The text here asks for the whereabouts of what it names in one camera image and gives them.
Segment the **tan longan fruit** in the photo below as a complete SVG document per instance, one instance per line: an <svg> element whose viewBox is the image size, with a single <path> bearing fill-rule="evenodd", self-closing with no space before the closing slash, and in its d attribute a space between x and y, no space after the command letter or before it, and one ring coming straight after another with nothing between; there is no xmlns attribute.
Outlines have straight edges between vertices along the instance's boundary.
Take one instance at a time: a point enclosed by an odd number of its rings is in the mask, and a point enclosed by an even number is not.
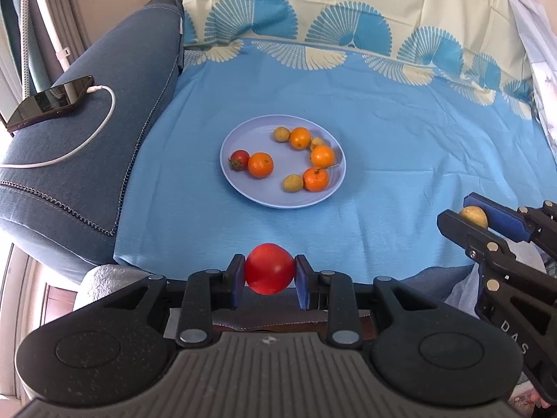
<svg viewBox="0 0 557 418"><path fill-rule="evenodd" d="M282 182L283 190L287 193L297 193L304 188L303 177L300 175L289 175Z"/></svg>
<svg viewBox="0 0 557 418"><path fill-rule="evenodd" d="M459 215L483 229L487 229L489 226L485 211L478 206L466 206L459 212Z"/></svg>
<svg viewBox="0 0 557 418"><path fill-rule="evenodd" d="M313 149L315 149L318 146L322 146L322 145L325 145L325 142L319 137L314 137L314 138L311 139L311 142L310 142L310 145L309 145L310 151L313 151Z"/></svg>
<svg viewBox="0 0 557 418"><path fill-rule="evenodd" d="M274 140L277 142L287 142L289 141L291 132L284 126L277 127L273 132Z"/></svg>

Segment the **small red tomato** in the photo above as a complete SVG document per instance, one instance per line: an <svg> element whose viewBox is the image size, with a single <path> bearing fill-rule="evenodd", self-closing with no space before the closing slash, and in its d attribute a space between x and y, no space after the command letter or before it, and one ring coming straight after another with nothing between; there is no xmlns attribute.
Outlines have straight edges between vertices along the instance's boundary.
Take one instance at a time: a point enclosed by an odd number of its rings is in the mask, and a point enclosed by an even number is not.
<svg viewBox="0 0 557 418"><path fill-rule="evenodd" d="M295 276L293 256L274 243L255 247L245 260L245 281L255 293L272 295L286 289Z"/></svg>

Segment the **orange mandarin with stem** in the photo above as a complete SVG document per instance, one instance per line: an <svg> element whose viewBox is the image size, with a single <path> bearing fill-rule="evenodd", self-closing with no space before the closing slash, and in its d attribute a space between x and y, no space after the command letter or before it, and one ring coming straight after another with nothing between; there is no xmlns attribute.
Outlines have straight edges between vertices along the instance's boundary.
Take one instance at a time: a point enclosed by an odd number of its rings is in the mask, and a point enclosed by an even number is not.
<svg viewBox="0 0 557 418"><path fill-rule="evenodd" d="M302 175L303 188L311 193L325 191L334 182L338 166L311 167Z"/></svg>

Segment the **red tomato with stem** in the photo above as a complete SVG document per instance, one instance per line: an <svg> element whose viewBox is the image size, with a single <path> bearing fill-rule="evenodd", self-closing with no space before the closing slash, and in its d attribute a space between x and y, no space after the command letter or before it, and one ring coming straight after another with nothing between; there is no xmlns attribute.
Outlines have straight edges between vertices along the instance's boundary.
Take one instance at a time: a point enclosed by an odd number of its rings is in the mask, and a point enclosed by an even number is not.
<svg viewBox="0 0 557 418"><path fill-rule="evenodd" d="M249 153L245 150L234 151L228 159L229 166L233 171L243 171L248 168Z"/></svg>

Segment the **lilac round plate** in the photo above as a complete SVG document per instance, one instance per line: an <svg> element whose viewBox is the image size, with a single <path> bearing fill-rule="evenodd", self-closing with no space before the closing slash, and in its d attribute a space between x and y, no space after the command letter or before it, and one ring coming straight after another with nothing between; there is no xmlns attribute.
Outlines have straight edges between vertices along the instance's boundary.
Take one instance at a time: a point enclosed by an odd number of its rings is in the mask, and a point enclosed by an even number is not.
<svg viewBox="0 0 557 418"><path fill-rule="evenodd" d="M309 129L313 136L322 139L332 148L335 163L329 168L329 184L320 192L302 190L289 193L282 182L290 174L302 175L311 167L307 150L293 149L287 142L274 140L273 132L280 126ZM253 155L263 152L271 156L274 169L267 178L253 177L248 172L235 172L229 166L233 152L245 150ZM331 197L342 185L346 176L346 156L339 141L321 125L286 114L258 116L237 125L224 138L220 149L220 164L224 177L238 193L249 200L273 209L302 209Z"/></svg>

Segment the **blue patterned sofa cover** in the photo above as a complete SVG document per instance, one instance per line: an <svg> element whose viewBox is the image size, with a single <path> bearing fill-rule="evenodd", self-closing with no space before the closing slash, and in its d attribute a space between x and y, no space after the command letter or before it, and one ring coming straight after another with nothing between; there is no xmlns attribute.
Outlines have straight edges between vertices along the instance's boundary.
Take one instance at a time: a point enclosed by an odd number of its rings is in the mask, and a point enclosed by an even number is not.
<svg viewBox="0 0 557 418"><path fill-rule="evenodd" d="M467 263L437 215L468 193L556 196L509 0L179 0L183 70L139 150L114 258L184 278L274 242L368 282ZM224 138L297 116L339 141L333 195L273 209L223 175Z"/></svg>

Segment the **dark blue sofa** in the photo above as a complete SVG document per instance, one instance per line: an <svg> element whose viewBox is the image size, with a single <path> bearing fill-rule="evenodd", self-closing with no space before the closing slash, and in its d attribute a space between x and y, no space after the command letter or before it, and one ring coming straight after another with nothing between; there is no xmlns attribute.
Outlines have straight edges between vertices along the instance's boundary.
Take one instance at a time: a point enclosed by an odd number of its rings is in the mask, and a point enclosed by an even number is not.
<svg viewBox="0 0 557 418"><path fill-rule="evenodd" d="M1 172L1 231L75 283L113 261L126 188L142 142L179 77L182 9L152 0L96 41L58 79L102 90L69 115L18 131Z"/></svg>

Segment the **light floral cloth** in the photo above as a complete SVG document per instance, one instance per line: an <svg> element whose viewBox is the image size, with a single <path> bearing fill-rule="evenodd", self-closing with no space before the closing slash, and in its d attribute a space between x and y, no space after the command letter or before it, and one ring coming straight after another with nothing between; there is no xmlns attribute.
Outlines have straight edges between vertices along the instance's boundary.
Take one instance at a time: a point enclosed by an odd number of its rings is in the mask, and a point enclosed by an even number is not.
<svg viewBox="0 0 557 418"><path fill-rule="evenodd" d="M537 0L509 0L509 3L532 69L538 120L552 156L556 157L556 34L551 29L546 10Z"/></svg>

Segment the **black smartphone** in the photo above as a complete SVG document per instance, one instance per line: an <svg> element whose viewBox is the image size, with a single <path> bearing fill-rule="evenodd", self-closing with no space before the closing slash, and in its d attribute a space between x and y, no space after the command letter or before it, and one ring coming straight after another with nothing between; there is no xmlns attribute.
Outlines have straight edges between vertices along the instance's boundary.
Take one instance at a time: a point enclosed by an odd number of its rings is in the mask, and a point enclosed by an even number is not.
<svg viewBox="0 0 557 418"><path fill-rule="evenodd" d="M5 122L6 130L14 133L66 115L82 104L93 84L93 76L79 77L26 97Z"/></svg>

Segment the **grey curtain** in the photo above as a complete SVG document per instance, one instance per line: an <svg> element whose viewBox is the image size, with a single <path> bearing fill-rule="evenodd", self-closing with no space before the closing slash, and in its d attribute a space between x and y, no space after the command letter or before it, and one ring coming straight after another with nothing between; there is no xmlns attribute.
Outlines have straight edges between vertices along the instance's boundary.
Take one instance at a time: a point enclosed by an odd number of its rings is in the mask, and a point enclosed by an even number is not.
<svg viewBox="0 0 557 418"><path fill-rule="evenodd" d="M1 0L1 32L32 93L48 88L91 46L77 0Z"/></svg>

